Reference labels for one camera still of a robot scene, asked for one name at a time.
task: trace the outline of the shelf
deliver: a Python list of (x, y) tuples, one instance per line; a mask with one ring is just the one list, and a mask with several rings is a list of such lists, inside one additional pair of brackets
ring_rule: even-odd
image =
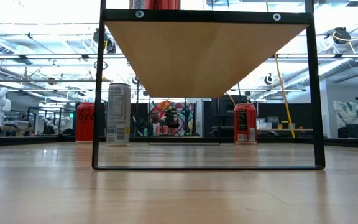
[(309, 14), (131, 9), (108, 9), (103, 17), (149, 95), (170, 98), (220, 97), (311, 20)]

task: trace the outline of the tall can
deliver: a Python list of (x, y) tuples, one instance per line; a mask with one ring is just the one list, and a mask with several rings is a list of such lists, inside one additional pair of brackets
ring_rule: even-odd
[(252, 103), (239, 103), (234, 107), (234, 142), (236, 144), (257, 142), (256, 109)]
[(93, 141), (94, 103), (80, 103), (75, 121), (75, 142), (84, 144)]
[(107, 146), (126, 146), (131, 123), (131, 86), (112, 83), (109, 87), (107, 112)]

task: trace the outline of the coca-cola logo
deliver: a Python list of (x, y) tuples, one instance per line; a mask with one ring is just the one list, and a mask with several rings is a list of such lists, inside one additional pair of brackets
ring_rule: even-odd
[(94, 108), (92, 106), (86, 106), (78, 110), (78, 119), (80, 121), (93, 121), (94, 120)]

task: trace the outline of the wood grain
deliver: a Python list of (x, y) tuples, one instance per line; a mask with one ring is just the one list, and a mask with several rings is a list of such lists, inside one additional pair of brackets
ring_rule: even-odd
[[(314, 162), (307, 144), (101, 148), (127, 165)], [(0, 223), (358, 223), (358, 149), (326, 157), (324, 171), (96, 172), (89, 145), (0, 147)]]
[(220, 97), (307, 26), (200, 22), (106, 25), (149, 95), (172, 98)]

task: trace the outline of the ceiling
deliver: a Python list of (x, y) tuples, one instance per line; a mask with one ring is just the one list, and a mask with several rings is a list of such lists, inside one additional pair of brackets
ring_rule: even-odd
[[(240, 0), (229, 1), (231, 11), (265, 11), (264, 1), (241, 2)], [(125, 9), (129, 6), (129, 0), (108, 0), (108, 8)], [(348, 1), (336, 1), (333, 4), (315, 5), (315, 23), (317, 33), (318, 52), (320, 54), (351, 53), (348, 44), (334, 44), (332, 37), (326, 39), (327, 33), (332, 33), (335, 27), (345, 27), (351, 33), (352, 44), (358, 51), (358, 7), (348, 7)], [(0, 1), (0, 55), (53, 55), (76, 54), (88, 55), (97, 52), (97, 44), (93, 40), (99, 21), (99, 1), (95, 0), (3, 0)], [(205, 0), (181, 0), (182, 9), (210, 10), (211, 4)], [(274, 1), (269, 4), (273, 12), (304, 12), (304, 4), (297, 1), (281, 2)], [(216, 1), (214, 10), (228, 10), (226, 0)], [(117, 46), (118, 58), (106, 59), (107, 68), (103, 77), (113, 82), (125, 82), (131, 84), (132, 97), (136, 95), (136, 85), (132, 80), (135, 73), (128, 64), (124, 55)], [(281, 54), (305, 54), (307, 53), (306, 32), (303, 31), (298, 37), (278, 51)], [(15, 75), (0, 73), (0, 80), (18, 79), (48, 79), (56, 80), (87, 80), (95, 79), (96, 59), (32, 59), (27, 63), (18, 60), (0, 60), (0, 69), (10, 71)], [(279, 60), (280, 71), (285, 82), (300, 78), (300, 71), (307, 68), (307, 59)], [(357, 73), (358, 68), (348, 69), (329, 78), (330, 81), (344, 76)], [(265, 84), (265, 77), (271, 73), (274, 82), (277, 82), (277, 69), (273, 60), (269, 60), (256, 68), (239, 84), (241, 89), (266, 89), (274, 86)], [(61, 82), (56, 85), (48, 83), (21, 83), (28, 88), (35, 89), (66, 89), (78, 88), (84, 90), (94, 89), (92, 82)], [(103, 88), (107, 89), (109, 83), (104, 82)], [(348, 79), (336, 85), (358, 85), (358, 76)], [(304, 83), (292, 85), (292, 88), (302, 89)], [(88, 100), (94, 97), (89, 91), (86, 96), (71, 94), (70, 99), (80, 97), (80, 100)], [(140, 98), (149, 99), (148, 96), (140, 94)]]

